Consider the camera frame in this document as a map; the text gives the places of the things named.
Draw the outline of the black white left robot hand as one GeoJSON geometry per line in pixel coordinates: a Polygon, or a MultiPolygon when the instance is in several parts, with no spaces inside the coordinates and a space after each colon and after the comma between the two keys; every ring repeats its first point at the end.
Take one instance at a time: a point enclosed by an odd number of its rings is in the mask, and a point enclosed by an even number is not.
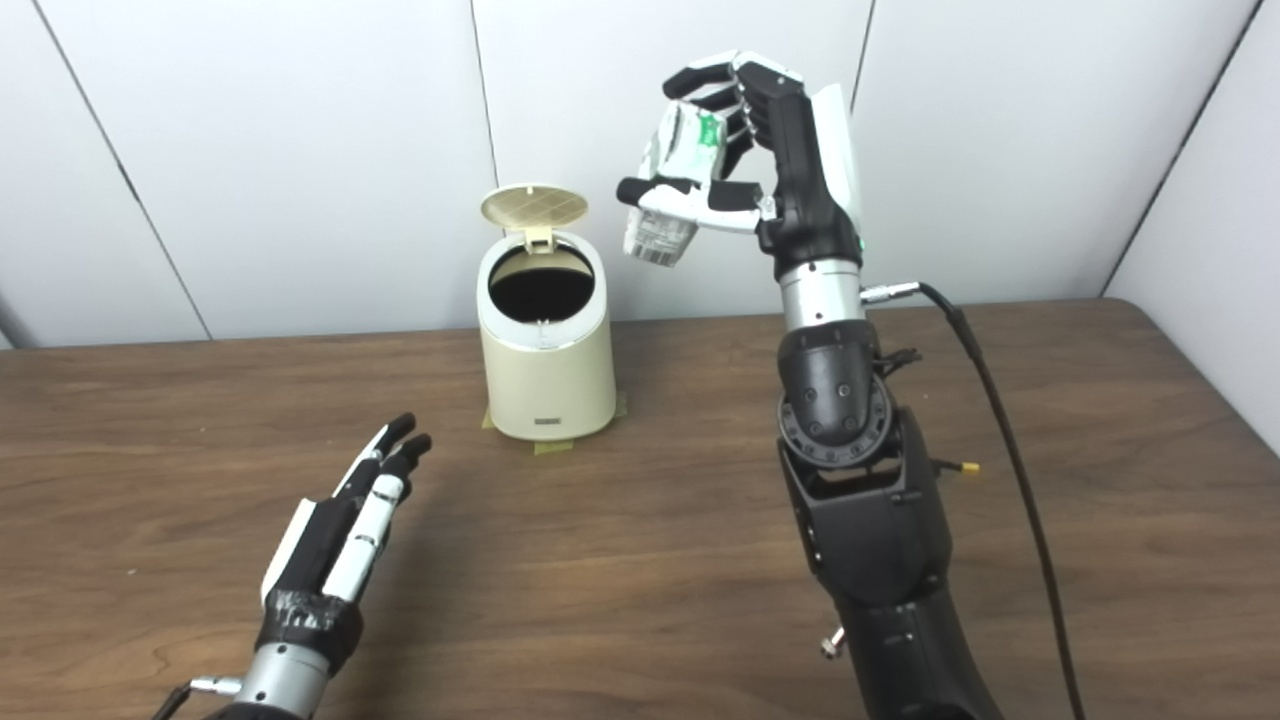
{"type": "Polygon", "coordinates": [[[374,564],[413,491],[410,477],[433,446],[416,423],[412,413],[388,421],[329,497],[300,501],[262,579],[256,648],[310,650],[326,661],[329,676],[347,665],[364,634],[358,603],[374,564]]]}

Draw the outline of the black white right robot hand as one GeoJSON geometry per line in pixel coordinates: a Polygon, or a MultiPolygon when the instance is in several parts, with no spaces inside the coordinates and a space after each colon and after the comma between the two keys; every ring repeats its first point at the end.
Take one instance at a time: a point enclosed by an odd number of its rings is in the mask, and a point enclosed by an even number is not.
{"type": "Polygon", "coordinates": [[[753,51],[689,63],[662,86],[676,104],[724,123],[719,168],[705,179],[649,170],[621,179],[627,208],[755,236],[774,274],[820,260],[861,265],[859,178],[844,87],[809,90],[753,51]]]}

